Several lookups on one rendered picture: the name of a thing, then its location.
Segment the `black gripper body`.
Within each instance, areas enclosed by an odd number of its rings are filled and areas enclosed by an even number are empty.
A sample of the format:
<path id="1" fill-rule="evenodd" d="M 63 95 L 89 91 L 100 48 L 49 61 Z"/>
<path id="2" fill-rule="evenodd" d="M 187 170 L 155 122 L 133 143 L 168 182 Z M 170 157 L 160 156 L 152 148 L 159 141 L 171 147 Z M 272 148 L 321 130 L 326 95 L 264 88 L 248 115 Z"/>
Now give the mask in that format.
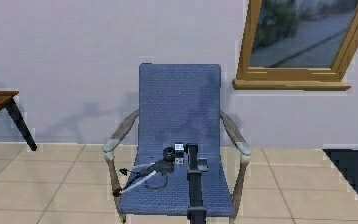
<path id="1" fill-rule="evenodd" d="M 174 171 L 175 149 L 166 147 L 163 150 L 163 158 L 154 164 L 154 170 L 158 173 L 166 174 Z"/>

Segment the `brown table with black legs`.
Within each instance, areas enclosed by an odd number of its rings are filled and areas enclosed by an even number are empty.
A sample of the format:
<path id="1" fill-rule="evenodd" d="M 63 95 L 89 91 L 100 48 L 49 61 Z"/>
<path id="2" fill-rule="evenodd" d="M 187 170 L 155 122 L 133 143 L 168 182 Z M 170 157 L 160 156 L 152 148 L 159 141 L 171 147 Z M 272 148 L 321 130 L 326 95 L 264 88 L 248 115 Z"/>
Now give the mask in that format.
<path id="1" fill-rule="evenodd" d="M 17 129 L 21 133 L 22 137 L 26 141 L 27 145 L 32 151 L 37 150 L 37 144 L 35 143 L 27 125 L 24 120 L 24 117 L 21 114 L 21 111 L 14 100 L 14 97 L 18 95 L 18 91 L 6 91 L 0 90 L 0 111 L 5 109 Z"/>

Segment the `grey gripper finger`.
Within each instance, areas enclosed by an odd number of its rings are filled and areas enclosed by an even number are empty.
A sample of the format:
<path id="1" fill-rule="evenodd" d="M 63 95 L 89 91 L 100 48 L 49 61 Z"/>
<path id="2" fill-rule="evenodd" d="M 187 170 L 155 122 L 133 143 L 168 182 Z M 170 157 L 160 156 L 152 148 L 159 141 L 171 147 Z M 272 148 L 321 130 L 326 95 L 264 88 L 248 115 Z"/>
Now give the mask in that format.
<path id="1" fill-rule="evenodd" d="M 155 162 L 147 163 L 147 164 L 134 165 L 134 166 L 132 166 L 130 169 L 121 168 L 121 169 L 119 169 L 119 172 L 120 172 L 121 174 L 123 174 L 123 175 L 127 175 L 128 173 L 137 173 L 136 171 L 137 171 L 138 169 L 147 168 L 147 167 L 153 166 L 154 164 L 155 164 Z"/>
<path id="2" fill-rule="evenodd" d="M 122 194 L 131 191 L 132 189 L 136 188 L 137 186 L 141 185 L 142 183 L 146 182 L 148 179 L 153 177 L 156 174 L 155 171 L 152 171 L 148 175 L 140 176 L 137 175 L 131 182 L 131 184 L 125 185 L 123 188 L 116 188 L 113 191 L 114 197 L 120 197 Z"/>

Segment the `wooden framed window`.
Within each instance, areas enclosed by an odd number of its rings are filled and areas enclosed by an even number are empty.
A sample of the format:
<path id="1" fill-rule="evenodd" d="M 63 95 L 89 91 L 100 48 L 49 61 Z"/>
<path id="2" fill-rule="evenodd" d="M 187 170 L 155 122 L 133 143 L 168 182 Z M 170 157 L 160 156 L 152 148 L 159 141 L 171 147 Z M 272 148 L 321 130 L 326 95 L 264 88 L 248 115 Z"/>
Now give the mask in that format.
<path id="1" fill-rule="evenodd" d="M 250 67 L 262 0 L 249 0 L 239 61 L 232 86 L 235 90 L 346 91 L 343 78 L 358 49 L 358 6 L 332 64 L 328 68 Z"/>

